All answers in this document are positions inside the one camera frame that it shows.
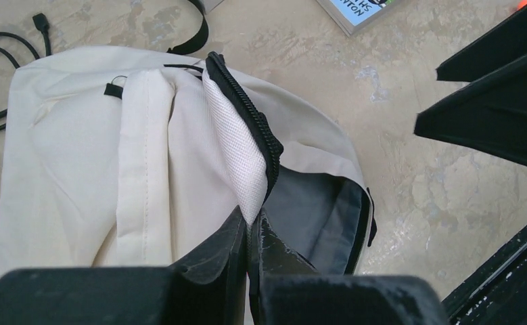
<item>white mesh lining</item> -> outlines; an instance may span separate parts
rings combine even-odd
[[[266,163],[249,128],[207,73],[203,84],[233,193],[251,226],[267,193]]]

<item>black cord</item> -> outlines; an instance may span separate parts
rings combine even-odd
[[[192,69],[199,73],[204,73],[204,69],[200,66],[190,66],[189,64],[164,64],[164,67],[166,68],[184,68],[184,69]]]
[[[50,29],[50,25],[48,24],[48,19],[46,18],[46,16],[44,16],[44,14],[37,14],[34,17],[32,17],[32,19],[34,20],[34,25],[36,26],[36,29],[39,30],[40,33],[42,33],[42,37],[44,38],[46,56],[50,56],[52,54],[52,47],[50,45],[50,38],[48,37],[48,30]],[[40,58],[40,55],[38,54],[36,49],[26,39],[23,39],[22,37],[18,35],[12,34],[11,32],[0,32],[0,37],[10,37],[12,39],[15,39],[21,42],[22,44],[24,44],[24,46],[28,48],[28,50],[30,50],[35,60],[38,60]],[[11,55],[8,51],[3,49],[2,47],[0,47],[0,53],[4,55],[12,63],[12,66],[14,68],[18,69],[20,67],[19,63],[16,61],[13,55]],[[0,111],[0,119],[5,118],[6,115],[7,115],[7,110]],[[0,125],[0,131],[4,129],[6,129],[6,124]]]

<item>beige tile floor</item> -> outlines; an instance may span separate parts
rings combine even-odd
[[[228,65],[316,105],[353,140],[379,234],[361,274],[413,274],[447,296],[527,223],[527,168],[415,137],[416,114],[462,84],[435,81],[444,59],[502,21],[517,0],[402,0],[347,38],[313,0],[224,0],[208,16]],[[185,0],[2,0],[0,30],[43,52],[31,17],[49,18],[54,52],[114,44],[165,51],[199,18]],[[21,45],[0,41],[21,62]],[[13,69],[0,56],[0,109]],[[4,134],[0,133],[0,175]]]

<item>black plastic object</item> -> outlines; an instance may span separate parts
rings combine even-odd
[[[422,112],[415,134],[527,166],[527,55]]]
[[[452,324],[527,324],[527,226],[443,304]]]
[[[39,13],[37,15],[34,15],[32,17],[32,20],[34,21],[34,26],[36,29],[42,34],[42,37],[44,38],[44,48],[46,56],[52,55],[52,45],[50,45],[50,37],[48,35],[48,30],[50,29],[50,24],[48,23],[48,18],[46,18],[45,14]]]
[[[106,83],[106,88],[104,89],[104,95],[116,97],[119,100],[121,100],[123,93],[124,93],[124,88],[118,85],[114,85],[112,83]]]
[[[434,291],[412,277],[322,276],[273,231],[251,232],[250,307],[256,324],[446,324]]]
[[[4,324],[239,324],[246,224],[236,208],[170,267],[25,269],[0,279]]]
[[[170,267],[9,273],[0,280],[0,325],[242,324],[248,255],[257,324],[446,324],[422,280],[322,276],[275,234],[265,213],[250,237],[248,245],[235,209]]]
[[[439,78],[440,71],[452,70],[461,74],[469,71],[473,75],[468,80],[479,79],[422,112],[417,117],[416,135],[467,146],[527,166],[527,26],[513,29],[527,21],[527,6],[523,11],[438,69]],[[501,49],[505,43],[493,45],[505,38],[512,44],[511,50]],[[469,53],[476,55],[469,58]],[[493,55],[492,62],[498,63],[516,59],[504,66],[479,64],[485,67],[483,70],[468,66],[467,61],[486,62],[489,55]],[[478,71],[493,72],[482,77]]]
[[[442,63],[438,80],[475,81],[526,53],[527,6]]]

